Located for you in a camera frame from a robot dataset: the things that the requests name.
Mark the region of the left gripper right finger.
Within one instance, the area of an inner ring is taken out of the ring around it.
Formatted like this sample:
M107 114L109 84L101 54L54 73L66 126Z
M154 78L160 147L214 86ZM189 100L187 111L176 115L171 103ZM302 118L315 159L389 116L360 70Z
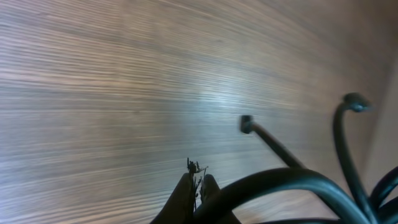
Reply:
M215 224L241 224L234 213L230 210L220 209L219 204L214 204L219 198L221 189L211 174L206 174L200 189L201 205L198 208L200 223Z

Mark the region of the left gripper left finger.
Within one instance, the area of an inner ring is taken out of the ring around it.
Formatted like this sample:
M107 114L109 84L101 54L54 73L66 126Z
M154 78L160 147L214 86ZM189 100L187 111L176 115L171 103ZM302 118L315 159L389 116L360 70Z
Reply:
M186 224L197 209L198 188L203 182L206 167L187 158L187 172L182 175L167 202L150 224Z

